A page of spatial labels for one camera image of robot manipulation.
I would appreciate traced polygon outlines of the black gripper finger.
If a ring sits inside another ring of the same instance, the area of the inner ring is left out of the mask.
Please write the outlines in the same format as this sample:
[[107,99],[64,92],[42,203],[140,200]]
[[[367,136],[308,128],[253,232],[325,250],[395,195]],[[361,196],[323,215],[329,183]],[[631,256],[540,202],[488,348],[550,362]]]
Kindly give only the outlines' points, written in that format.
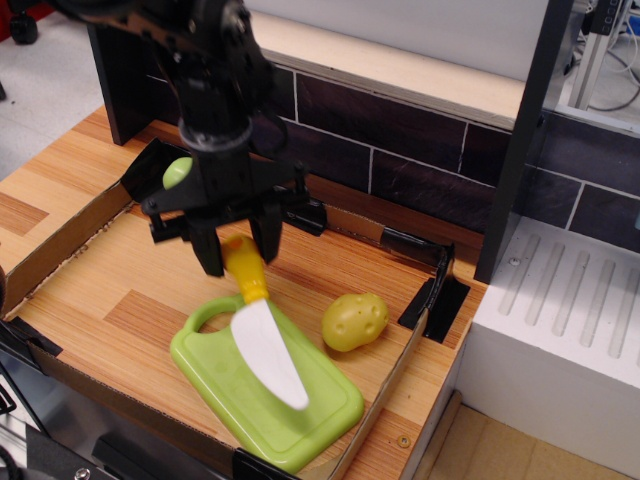
[[266,264],[279,253],[282,234],[282,212],[275,200],[260,203],[249,218],[252,237]]
[[223,277],[224,267],[216,226],[208,219],[188,217],[187,233],[204,272],[209,276]]

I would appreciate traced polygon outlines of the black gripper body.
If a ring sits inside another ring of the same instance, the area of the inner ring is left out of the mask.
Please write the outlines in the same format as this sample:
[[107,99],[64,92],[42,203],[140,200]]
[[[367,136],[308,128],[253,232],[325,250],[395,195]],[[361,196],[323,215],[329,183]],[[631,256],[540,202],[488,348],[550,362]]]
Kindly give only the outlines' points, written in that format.
[[[162,176],[172,161],[193,158],[185,180],[165,190]],[[150,219],[153,241],[189,240],[187,218],[208,219],[216,228],[249,221],[260,203],[280,204],[282,222],[286,212],[306,205],[310,193],[307,168],[300,162],[272,161],[235,151],[190,154],[186,149],[159,139],[152,140],[139,155],[139,204]]]

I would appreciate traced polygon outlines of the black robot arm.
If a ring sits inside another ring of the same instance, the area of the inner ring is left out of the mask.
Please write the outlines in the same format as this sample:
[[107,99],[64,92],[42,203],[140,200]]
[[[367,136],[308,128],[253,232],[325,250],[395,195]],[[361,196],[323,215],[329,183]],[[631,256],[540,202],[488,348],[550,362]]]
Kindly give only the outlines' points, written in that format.
[[55,1],[67,17],[141,38],[180,107],[192,158],[184,179],[162,184],[170,148],[153,141],[121,182],[150,219],[155,242],[191,244],[204,272],[224,274],[219,226],[248,220],[266,262],[279,251],[283,211],[309,198],[301,162],[250,154],[252,118],[263,113],[273,66],[263,56],[241,1]]

